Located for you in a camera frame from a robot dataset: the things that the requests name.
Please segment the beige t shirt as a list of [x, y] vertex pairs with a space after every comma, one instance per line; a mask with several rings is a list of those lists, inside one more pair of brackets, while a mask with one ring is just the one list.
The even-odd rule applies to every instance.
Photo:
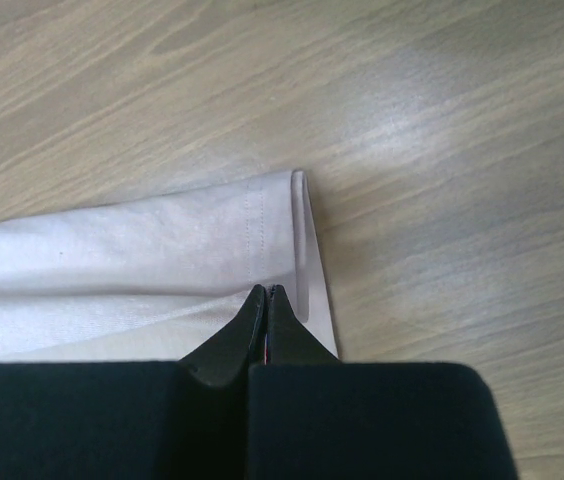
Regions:
[[302, 171], [0, 222], [0, 361], [178, 359], [257, 284], [336, 350]]

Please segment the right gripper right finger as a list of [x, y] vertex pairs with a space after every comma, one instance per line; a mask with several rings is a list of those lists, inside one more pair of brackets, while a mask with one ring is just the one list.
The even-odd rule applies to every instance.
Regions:
[[267, 306], [265, 360], [249, 371], [251, 479], [514, 479], [492, 392], [447, 362], [345, 363]]

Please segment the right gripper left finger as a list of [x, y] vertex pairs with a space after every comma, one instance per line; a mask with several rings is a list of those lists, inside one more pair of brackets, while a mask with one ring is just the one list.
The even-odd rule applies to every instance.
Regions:
[[241, 479], [267, 294], [178, 361], [0, 363], [0, 479]]

